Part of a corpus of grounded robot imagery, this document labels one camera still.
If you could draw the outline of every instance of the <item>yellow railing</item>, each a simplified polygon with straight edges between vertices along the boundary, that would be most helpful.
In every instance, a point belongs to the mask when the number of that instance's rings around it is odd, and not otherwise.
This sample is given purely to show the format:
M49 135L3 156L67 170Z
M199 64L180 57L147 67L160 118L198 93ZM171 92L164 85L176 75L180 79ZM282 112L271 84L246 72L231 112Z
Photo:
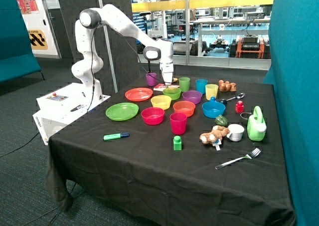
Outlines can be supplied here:
M229 7L273 4L274 0L189 0L189 8ZM185 9L185 0L132 4L133 12Z

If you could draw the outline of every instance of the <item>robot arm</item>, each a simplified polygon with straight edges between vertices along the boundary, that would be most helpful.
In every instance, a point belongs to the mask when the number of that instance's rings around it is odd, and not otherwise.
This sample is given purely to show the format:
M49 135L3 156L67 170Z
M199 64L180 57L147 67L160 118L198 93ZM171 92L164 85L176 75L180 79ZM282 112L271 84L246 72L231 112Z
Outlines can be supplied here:
M102 95L99 81L94 78L91 72L92 70L95 73L103 67L103 61L96 53L93 39L94 29L102 25L108 25L119 34L133 37L145 45L145 58L149 61L159 59L165 84L172 83L173 43L161 39L156 41L151 39L118 8L107 4L103 8L90 8L82 11L80 19L75 23L76 44L84 59L72 66L72 73L82 81L87 92L92 92L93 81L95 81L94 95L96 97Z

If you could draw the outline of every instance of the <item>plastic bowl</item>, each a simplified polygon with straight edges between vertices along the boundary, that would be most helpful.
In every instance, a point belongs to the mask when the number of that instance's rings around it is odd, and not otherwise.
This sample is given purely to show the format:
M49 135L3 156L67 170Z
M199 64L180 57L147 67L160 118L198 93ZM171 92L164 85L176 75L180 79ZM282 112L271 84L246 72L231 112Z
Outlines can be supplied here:
M169 96L172 100L177 100L180 97L181 89L179 88L166 88L163 94Z
M146 108L141 112L144 122L148 125L158 125L164 119L164 110L158 107Z
M173 104L175 113L183 113L187 117L190 117L194 114L195 104L190 101L178 101Z
M182 96L184 100L193 102L194 104L198 104L201 101L201 97L203 96L203 94L197 90L189 90L182 93Z
M171 98L167 95L158 95L158 96L154 96L151 99L151 103L153 107L158 107L163 110L166 110L170 107Z
M208 118L216 118L219 115L223 115L226 106L222 103L216 102L215 97L212 97L214 100L210 100L202 104L203 113Z

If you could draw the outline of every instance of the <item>toy watering can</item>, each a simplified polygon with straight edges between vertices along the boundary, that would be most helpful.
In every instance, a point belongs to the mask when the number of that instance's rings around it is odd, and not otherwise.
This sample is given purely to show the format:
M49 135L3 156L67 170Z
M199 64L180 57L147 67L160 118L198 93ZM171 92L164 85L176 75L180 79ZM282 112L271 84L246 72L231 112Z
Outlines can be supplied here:
M256 106L254 113L249 117L247 124L248 137L252 141L262 141L266 133L266 123L259 106Z

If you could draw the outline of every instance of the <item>red object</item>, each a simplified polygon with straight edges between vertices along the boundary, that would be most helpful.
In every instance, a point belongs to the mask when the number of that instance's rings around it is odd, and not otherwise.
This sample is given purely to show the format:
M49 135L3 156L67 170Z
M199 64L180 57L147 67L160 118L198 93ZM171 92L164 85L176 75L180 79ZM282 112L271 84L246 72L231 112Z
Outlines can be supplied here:
M242 46L244 43L242 43L242 38L239 38L238 44L237 44L237 51L236 51L236 57L242 58L242 53L258 53L257 59L263 59L264 58L264 51L265 51L265 43L263 39L259 39L260 41L260 49L259 50L242 50Z
M237 102L236 107L235 107L235 111L239 114L244 112L244 104L242 101Z
M148 125L158 125L164 119L164 110L157 107L146 108L141 115L144 122Z
M184 134L186 131L187 116L183 113L172 113L169 118L173 134Z
M149 99L153 91L148 88L135 88L125 93L125 97L131 101L143 101Z
M187 117L193 115L195 110L195 104L190 101L178 101L173 104L173 109L175 113L184 113Z

